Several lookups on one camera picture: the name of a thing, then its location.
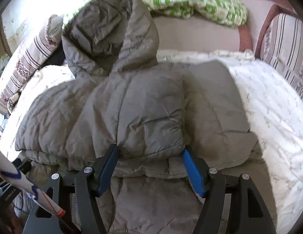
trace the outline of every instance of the striped pillow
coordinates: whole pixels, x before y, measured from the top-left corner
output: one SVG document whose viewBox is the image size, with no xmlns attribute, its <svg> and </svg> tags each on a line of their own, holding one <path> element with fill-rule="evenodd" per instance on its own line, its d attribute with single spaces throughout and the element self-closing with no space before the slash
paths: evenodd
<svg viewBox="0 0 303 234">
<path fill-rule="evenodd" d="M 303 23 L 280 13 L 270 24 L 261 46 L 261 59 L 276 69 L 303 102 Z"/>
<path fill-rule="evenodd" d="M 15 69 L 1 92 L 0 113 L 7 114 L 7 103 L 53 54 L 61 41 L 63 17 L 52 15 L 34 38 L 27 38 L 18 54 Z"/>
</svg>

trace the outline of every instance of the gray fabric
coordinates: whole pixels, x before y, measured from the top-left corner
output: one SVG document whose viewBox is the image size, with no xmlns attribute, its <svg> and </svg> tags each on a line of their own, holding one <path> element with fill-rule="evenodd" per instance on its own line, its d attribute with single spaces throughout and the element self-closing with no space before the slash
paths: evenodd
<svg viewBox="0 0 303 234">
<path fill-rule="evenodd" d="M 140 0 L 93 0 L 62 42 L 76 80 L 34 100 L 16 150 L 81 170 L 116 143 L 111 188 L 98 201 L 110 233 L 191 232 L 202 204 L 184 178 L 184 144 L 221 169 L 243 163 L 257 141 L 229 71 L 217 61 L 157 64 L 158 33 Z"/>
</svg>

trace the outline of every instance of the silver bolt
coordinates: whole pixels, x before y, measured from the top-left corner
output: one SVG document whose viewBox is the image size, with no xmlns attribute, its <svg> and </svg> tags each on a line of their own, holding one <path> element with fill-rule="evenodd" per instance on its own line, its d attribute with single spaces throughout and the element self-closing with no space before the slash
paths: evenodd
<svg viewBox="0 0 303 234">
<path fill-rule="evenodd" d="M 249 177 L 249 175 L 248 175 L 248 174 L 243 173 L 242 178 L 243 178 L 243 179 L 245 179 L 245 180 L 248 180 L 250 177 Z"/>
<path fill-rule="evenodd" d="M 92 170 L 93 170 L 92 167 L 85 167 L 83 171 L 84 171 L 85 173 L 90 173 Z"/>
<path fill-rule="evenodd" d="M 210 169 L 209 169 L 209 172 L 210 172 L 211 174 L 216 174 L 216 173 L 218 172 L 218 170 L 217 170 L 216 168 L 210 168 Z"/>
<path fill-rule="evenodd" d="M 51 178 L 52 179 L 58 179 L 59 178 L 59 174 L 58 173 L 54 173 Z"/>
</svg>

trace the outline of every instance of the jacket hood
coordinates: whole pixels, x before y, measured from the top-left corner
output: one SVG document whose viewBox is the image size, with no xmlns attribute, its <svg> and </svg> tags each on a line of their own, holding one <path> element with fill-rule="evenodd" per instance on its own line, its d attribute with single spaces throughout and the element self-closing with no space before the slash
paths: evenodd
<svg viewBox="0 0 303 234">
<path fill-rule="evenodd" d="M 92 0 L 65 27 L 62 44 L 74 76 L 88 78 L 156 65 L 159 36 L 141 0 Z"/>
</svg>

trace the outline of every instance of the blue gripper pad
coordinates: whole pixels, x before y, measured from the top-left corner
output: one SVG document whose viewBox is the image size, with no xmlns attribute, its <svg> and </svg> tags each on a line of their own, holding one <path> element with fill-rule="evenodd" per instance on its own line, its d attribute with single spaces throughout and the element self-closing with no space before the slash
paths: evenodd
<svg viewBox="0 0 303 234">
<path fill-rule="evenodd" d="M 98 193 L 100 196 L 103 195 L 104 192 L 107 191 L 107 188 L 110 184 L 111 176 L 113 171 L 115 170 L 116 164 L 118 162 L 119 157 L 119 148 L 116 145 L 112 153 L 110 154 L 109 158 L 107 159 L 105 166 L 99 176 L 99 190 Z"/>
<path fill-rule="evenodd" d="M 185 149 L 181 154 L 181 158 L 194 191 L 198 193 L 201 198 L 203 198 L 205 195 L 204 181 L 187 149 Z"/>
</svg>

